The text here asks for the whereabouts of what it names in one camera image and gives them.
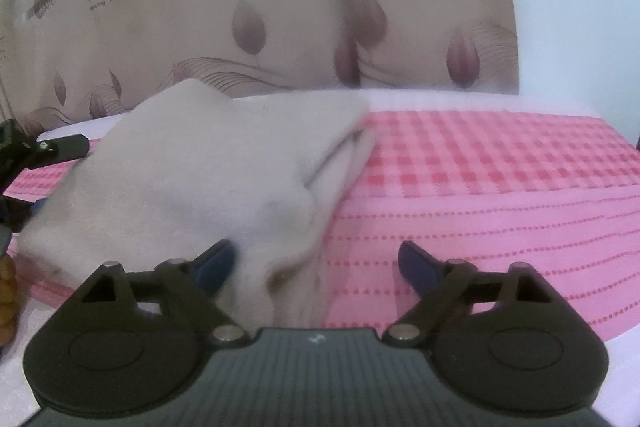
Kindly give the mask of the beige leaf-patterned curtain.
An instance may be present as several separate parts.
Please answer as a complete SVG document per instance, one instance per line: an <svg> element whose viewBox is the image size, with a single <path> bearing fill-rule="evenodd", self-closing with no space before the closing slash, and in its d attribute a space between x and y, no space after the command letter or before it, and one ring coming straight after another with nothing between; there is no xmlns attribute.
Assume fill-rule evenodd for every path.
<svg viewBox="0 0 640 427"><path fill-rule="evenodd" d="M1 115L30 134L195 78L292 90L520 89L512 0L1 0Z"/></svg>

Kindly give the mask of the orange patterned object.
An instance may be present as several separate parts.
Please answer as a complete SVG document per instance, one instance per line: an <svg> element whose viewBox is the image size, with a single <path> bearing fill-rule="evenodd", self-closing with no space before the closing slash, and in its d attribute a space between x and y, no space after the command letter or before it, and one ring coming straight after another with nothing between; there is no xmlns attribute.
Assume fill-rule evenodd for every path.
<svg viewBox="0 0 640 427"><path fill-rule="evenodd" d="M13 259L3 255L0 261L0 347L14 338L20 303Z"/></svg>

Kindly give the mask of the white knitted small garment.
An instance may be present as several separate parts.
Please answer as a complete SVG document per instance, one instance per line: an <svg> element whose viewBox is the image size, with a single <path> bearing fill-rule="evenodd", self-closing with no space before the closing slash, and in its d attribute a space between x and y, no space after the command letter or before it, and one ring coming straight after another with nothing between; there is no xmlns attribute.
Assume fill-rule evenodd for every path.
<svg viewBox="0 0 640 427"><path fill-rule="evenodd" d="M236 250L217 303L244 329L317 327L322 243L371 155L352 91L228 98L195 79L149 98L76 162L17 239L75 288L102 262L146 271L221 239Z"/></svg>

